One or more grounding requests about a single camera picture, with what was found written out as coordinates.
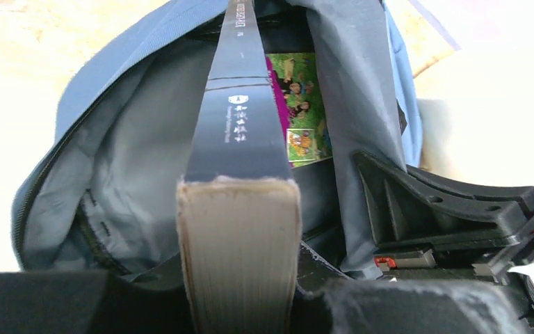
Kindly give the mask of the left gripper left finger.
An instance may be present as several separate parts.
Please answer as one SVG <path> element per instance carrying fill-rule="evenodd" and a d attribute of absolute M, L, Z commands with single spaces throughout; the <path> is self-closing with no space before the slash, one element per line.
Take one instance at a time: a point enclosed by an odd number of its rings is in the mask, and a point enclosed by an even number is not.
<path fill-rule="evenodd" d="M 0 333 L 188 333 L 180 258 L 133 280 L 109 271 L 0 273 Z"/>

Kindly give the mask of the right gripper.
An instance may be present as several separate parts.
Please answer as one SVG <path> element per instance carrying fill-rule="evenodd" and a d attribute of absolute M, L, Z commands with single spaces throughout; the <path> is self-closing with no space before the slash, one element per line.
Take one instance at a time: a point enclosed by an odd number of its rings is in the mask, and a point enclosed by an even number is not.
<path fill-rule="evenodd" d="M 511 271 L 534 260 L 530 181 L 452 166 L 401 170 L 364 150 L 354 152 L 352 161 L 375 244 L 430 244 L 375 252 L 383 273 L 406 280 L 490 283 L 505 293 L 524 330 L 534 333 L 534 282 Z M 437 251 L 431 245 L 511 246 Z"/>

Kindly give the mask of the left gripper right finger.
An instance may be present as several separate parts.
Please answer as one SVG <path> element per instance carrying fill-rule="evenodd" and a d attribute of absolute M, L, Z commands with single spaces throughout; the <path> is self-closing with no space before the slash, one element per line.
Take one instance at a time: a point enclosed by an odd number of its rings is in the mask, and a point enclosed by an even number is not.
<path fill-rule="evenodd" d="M 301 244 L 293 333 L 524 333 L 500 288 L 470 280 L 351 280 Z"/>

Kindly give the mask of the dark blue book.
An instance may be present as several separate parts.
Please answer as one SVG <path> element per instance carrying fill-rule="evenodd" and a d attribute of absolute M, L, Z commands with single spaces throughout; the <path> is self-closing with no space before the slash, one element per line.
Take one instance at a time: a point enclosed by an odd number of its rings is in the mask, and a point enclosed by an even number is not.
<path fill-rule="evenodd" d="M 288 333 L 300 190 L 252 1 L 228 3 L 176 198 L 195 330 Z"/>

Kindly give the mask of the blue backpack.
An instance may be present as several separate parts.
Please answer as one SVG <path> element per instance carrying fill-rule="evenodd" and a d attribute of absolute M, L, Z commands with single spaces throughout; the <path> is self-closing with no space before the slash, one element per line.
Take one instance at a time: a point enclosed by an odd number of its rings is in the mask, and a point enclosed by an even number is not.
<path fill-rule="evenodd" d="M 226 1 L 171 1 L 68 84 L 55 143 L 13 203 L 23 269 L 135 276 L 179 251 L 175 187 L 191 151 Z M 418 166 L 421 116 L 383 1 L 256 1 L 265 54 L 313 53 L 332 157 L 293 167 L 309 243 L 354 278 L 382 274 L 350 153 Z"/>

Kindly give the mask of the purple children's book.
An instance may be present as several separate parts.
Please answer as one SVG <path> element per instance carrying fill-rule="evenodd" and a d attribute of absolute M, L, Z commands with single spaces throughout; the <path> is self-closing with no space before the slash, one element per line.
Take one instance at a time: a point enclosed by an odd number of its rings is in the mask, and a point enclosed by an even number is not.
<path fill-rule="evenodd" d="M 293 167 L 332 157 L 313 53 L 267 54 L 273 92 Z"/>

